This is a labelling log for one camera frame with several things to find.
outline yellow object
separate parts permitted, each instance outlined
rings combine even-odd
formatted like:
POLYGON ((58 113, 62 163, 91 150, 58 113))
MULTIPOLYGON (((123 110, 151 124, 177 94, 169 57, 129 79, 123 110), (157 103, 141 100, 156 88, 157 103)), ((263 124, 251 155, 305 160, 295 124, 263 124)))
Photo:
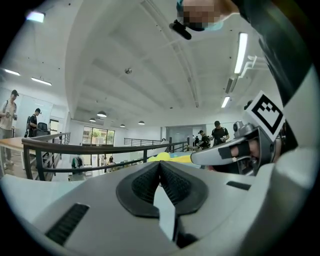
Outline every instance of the yellow object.
POLYGON ((151 156, 149 159, 148 159, 148 162, 155 162, 157 161, 156 158, 154 156, 151 156))
POLYGON ((190 155, 183 155, 175 158, 171 158, 169 161, 183 163, 183 164, 191 164, 191 157, 190 155))
POLYGON ((171 158, 170 154, 167 152, 161 152, 156 157, 151 156, 148 159, 148 162, 156 162, 156 161, 171 161, 171 162, 183 163, 183 164, 192 163, 190 155, 183 155, 183 156, 171 158))

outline white t-shirt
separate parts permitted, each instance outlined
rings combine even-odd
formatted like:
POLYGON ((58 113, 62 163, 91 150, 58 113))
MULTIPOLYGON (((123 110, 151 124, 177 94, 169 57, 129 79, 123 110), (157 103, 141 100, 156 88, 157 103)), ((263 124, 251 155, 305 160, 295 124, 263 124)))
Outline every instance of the white t-shirt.
POLYGON ((1 121, 0 121, 0 128, 4 129, 4 130, 10 130, 12 129, 12 122, 14 120, 14 113, 15 113, 15 110, 16 110, 16 105, 15 103, 11 104, 10 100, 8 100, 8 104, 7 104, 7 101, 5 101, 1 108, 0 108, 0 112, 1 113, 7 113, 9 112, 10 113, 10 117, 7 118, 6 116, 4 117, 1 117, 1 121))

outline fluorescent light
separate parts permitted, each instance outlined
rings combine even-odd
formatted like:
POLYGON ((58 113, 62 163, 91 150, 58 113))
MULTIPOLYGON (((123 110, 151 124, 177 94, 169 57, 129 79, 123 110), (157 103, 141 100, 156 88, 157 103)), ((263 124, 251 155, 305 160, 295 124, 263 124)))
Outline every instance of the fluorescent light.
POLYGON ((106 118, 107 117, 107 113, 104 112, 104 111, 100 111, 98 114, 96 114, 98 117, 101 117, 101 118, 106 118))
POLYGON ((31 77, 31 79, 32 79, 33 81, 39 82, 39 83, 41 83, 41 84, 45 84, 45 85, 47 85, 47 86, 52 86, 52 83, 50 83, 50 82, 46 82, 46 81, 43 81, 43 80, 39 80, 39 79, 36 79, 36 78, 34 78, 34 77, 31 77))
POLYGON ((27 20, 29 21, 35 21, 35 22, 44 22, 45 19, 45 14, 38 12, 38 11, 32 11, 28 14, 28 16, 26 17, 27 20))
POLYGON ((225 99, 224 99, 224 101, 223 101, 223 104, 222 104, 221 108, 225 108, 225 107, 226 107, 226 105, 227 105, 227 103, 228 103, 229 99, 230 99, 230 96, 225 97, 225 99))
POLYGON ((11 71, 9 69, 3 69, 5 72, 7 73, 10 73, 10 74, 13 74, 13 75, 16 75, 16 76, 20 76, 20 74, 18 72, 15 72, 15 71, 11 71))
POLYGON ((247 42, 248 42, 248 34, 247 33, 240 33, 238 57, 236 59, 236 64, 235 64, 235 69, 234 69, 235 74, 240 74, 240 72, 241 72, 242 64, 244 63, 244 59, 245 59, 247 42))

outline black cap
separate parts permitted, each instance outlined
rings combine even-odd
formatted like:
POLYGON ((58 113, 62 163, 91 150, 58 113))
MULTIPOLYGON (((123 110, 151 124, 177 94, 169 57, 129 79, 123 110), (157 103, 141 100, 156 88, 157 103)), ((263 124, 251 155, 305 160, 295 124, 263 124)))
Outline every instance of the black cap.
POLYGON ((17 92, 17 90, 13 90, 11 94, 13 94, 14 96, 19 96, 19 93, 17 92))

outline black t-shirt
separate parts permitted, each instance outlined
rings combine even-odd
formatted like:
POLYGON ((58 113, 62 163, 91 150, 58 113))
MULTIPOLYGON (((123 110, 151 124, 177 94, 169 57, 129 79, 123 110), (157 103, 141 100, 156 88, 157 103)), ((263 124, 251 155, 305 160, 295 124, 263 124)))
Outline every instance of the black t-shirt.
MULTIPOLYGON (((37 122, 37 117, 35 116, 35 114, 33 114, 31 117, 30 117, 30 124, 31 123, 33 123, 33 124, 35 124, 35 125, 37 125, 38 124, 38 122, 37 122)), ((34 134, 34 129, 36 129, 35 127, 32 127, 31 125, 30 125, 30 128, 29 128, 29 135, 30 136, 33 136, 33 134, 34 134)))
POLYGON ((209 145, 208 145, 208 136, 207 135, 203 135, 202 138, 201 138, 201 141, 203 142, 200 146, 203 147, 203 148, 208 148, 209 145))
POLYGON ((212 131, 212 136, 213 136, 214 142, 215 142, 214 145, 219 145, 221 143, 224 143, 221 141, 221 138, 226 135, 229 135, 229 132, 226 128, 223 128, 223 127, 221 127, 220 129, 215 128, 212 131))

